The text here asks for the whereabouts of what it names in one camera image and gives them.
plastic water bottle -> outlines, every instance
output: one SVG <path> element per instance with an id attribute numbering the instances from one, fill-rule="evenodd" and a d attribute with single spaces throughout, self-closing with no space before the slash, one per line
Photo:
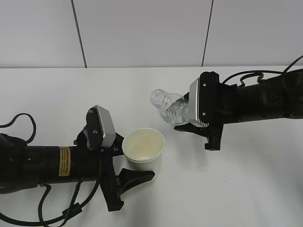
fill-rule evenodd
<path id="1" fill-rule="evenodd" d="M 157 89 L 151 94 L 151 103 L 165 122 L 174 126 L 188 123 L 188 100 L 183 96 Z"/>

white paper cup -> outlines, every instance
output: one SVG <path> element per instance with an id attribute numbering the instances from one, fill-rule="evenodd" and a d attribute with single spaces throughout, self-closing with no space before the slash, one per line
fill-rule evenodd
<path id="1" fill-rule="evenodd" d="M 154 171 L 157 174 L 165 146 L 163 135 L 155 129 L 137 129 L 122 143 L 122 150 L 131 169 Z"/>

label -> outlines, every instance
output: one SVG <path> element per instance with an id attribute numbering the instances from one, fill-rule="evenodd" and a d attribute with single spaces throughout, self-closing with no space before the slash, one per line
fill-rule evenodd
<path id="1" fill-rule="evenodd" d="M 59 176 L 69 176 L 71 171 L 71 149 L 60 147 Z"/>

table surface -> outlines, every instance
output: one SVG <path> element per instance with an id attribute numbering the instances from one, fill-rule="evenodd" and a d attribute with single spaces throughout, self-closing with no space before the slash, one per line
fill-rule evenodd
<path id="1" fill-rule="evenodd" d="M 110 111 L 123 136 L 146 127 L 164 135 L 166 147 L 155 181 L 125 193 L 125 205 L 117 212 L 107 211 L 99 190 L 68 227 L 303 226 L 303 121 L 226 125 L 221 151 L 206 151 L 204 138 L 174 131 L 149 101 L 157 88 L 185 94 L 203 71 L 219 73 L 222 81 L 239 71 L 284 68 L 0 69 L 0 123 L 21 112 L 32 114 L 37 123 L 32 145 L 68 146 L 85 125 L 88 109 L 100 105 Z M 31 130 L 30 121 L 20 117 L 1 132 L 26 139 Z M 116 157 L 114 163 L 117 173 L 127 166 L 125 157 Z M 93 184 L 83 183 L 79 202 Z M 68 207 L 74 186 L 53 185 L 44 204 L 45 219 Z M 37 221 L 44 190 L 1 195 L 0 212 Z M 0 221 L 0 226 L 12 225 Z"/>

